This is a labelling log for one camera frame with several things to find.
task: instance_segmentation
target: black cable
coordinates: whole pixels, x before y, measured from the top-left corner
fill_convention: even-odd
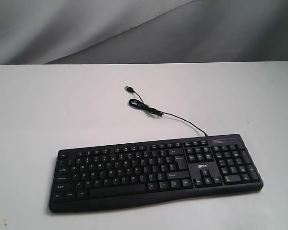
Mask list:
[[[200,130],[201,132],[203,132],[206,137],[208,136],[202,129],[200,129],[200,128],[197,127],[195,124],[191,123],[190,121],[188,121],[188,120],[186,120],[186,119],[183,119],[183,118],[181,118],[181,117],[179,117],[179,116],[176,116],[176,115],[173,115],[173,114],[169,114],[169,113],[166,113],[166,112],[162,112],[162,111],[157,110],[157,109],[155,109],[155,108],[149,107],[147,104],[145,104],[145,103],[143,102],[143,100],[142,100],[142,98],[140,97],[140,95],[137,94],[132,87],[126,86],[126,87],[125,87],[125,90],[128,91],[128,92],[130,92],[130,93],[135,93],[135,94],[138,95],[139,98],[141,99],[141,101],[139,101],[139,100],[137,100],[137,99],[134,99],[134,98],[130,99],[130,100],[129,100],[129,105],[130,105],[131,107],[145,110],[145,111],[149,112],[150,114],[155,114],[155,115],[157,115],[157,116],[162,116],[162,115],[164,115],[164,114],[167,114],[167,115],[170,115],[170,116],[174,116],[174,117],[179,118],[179,119],[181,119],[181,120],[183,120],[183,121],[185,121],[185,122],[188,122],[189,124],[193,125],[193,126],[194,126],[195,128],[197,128],[198,130]]]

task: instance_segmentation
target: space bar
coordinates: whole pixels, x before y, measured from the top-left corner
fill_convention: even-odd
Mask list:
[[[144,192],[146,192],[146,187],[144,184],[97,188],[90,190],[90,199],[106,196],[131,195]]]

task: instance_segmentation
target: tabletop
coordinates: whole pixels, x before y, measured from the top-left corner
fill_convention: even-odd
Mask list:
[[[144,207],[52,214],[58,151],[239,133],[264,181],[260,192]],[[288,62],[0,66],[0,230],[288,230]]]

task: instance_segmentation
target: keyboard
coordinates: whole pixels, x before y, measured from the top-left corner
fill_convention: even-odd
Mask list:
[[[264,183],[239,134],[60,150],[52,212],[244,193]]]

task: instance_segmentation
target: keyboard frame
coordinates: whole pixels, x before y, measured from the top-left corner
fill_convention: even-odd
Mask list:
[[[147,192],[144,194],[135,194],[135,195],[122,195],[122,196],[113,196],[113,197],[106,197],[106,198],[97,198],[97,199],[87,199],[87,200],[73,200],[67,202],[53,202],[51,197],[55,193],[53,191],[53,187],[55,184],[55,177],[56,172],[58,170],[58,160],[59,155],[62,152],[69,153],[75,151],[87,151],[87,150],[94,150],[94,149],[114,149],[114,148],[122,148],[125,146],[132,146],[132,145],[146,145],[147,150],[149,149],[150,145],[160,144],[160,143],[175,143],[181,142],[190,142],[190,141],[208,141],[209,147],[218,146],[220,144],[213,144],[213,140],[215,139],[231,139],[234,138],[237,140],[237,143],[241,143],[245,147],[245,151],[249,155],[252,165],[259,177],[258,182],[254,183],[245,183],[245,184],[232,184],[232,185],[223,185],[222,186],[213,186],[213,187],[203,187],[203,188],[196,188],[193,183],[193,188],[191,189],[181,189],[181,190],[174,190],[174,191],[158,191],[158,192]],[[215,164],[214,166],[209,167],[208,169],[217,168],[216,158],[214,156],[214,161],[212,162],[203,162],[203,163],[188,163],[188,171],[190,172],[192,182],[195,179],[193,177],[193,170],[197,168],[195,165],[198,164]],[[217,136],[208,136],[208,137],[192,137],[192,138],[180,138],[180,139],[168,139],[168,140],[155,140],[155,141],[145,141],[145,142],[135,142],[135,143],[125,143],[125,144],[115,144],[115,145],[104,145],[104,146],[95,146],[95,147],[85,147],[85,148],[76,148],[76,149],[62,149],[58,152],[58,157],[56,161],[56,167],[54,171],[54,177],[51,187],[51,193],[49,198],[49,209],[53,213],[61,213],[61,212],[85,212],[85,211],[100,211],[100,210],[109,210],[109,209],[118,209],[118,208],[128,208],[128,207],[137,207],[143,205],[150,205],[150,204],[157,204],[171,200],[183,199],[183,198],[191,198],[191,197],[198,197],[198,196],[213,196],[213,195],[223,195],[223,194],[234,194],[234,193],[245,193],[251,191],[258,191],[261,190],[264,183],[261,179],[260,174],[247,150],[246,145],[244,144],[241,136],[239,134],[230,134],[230,135],[217,135]]]

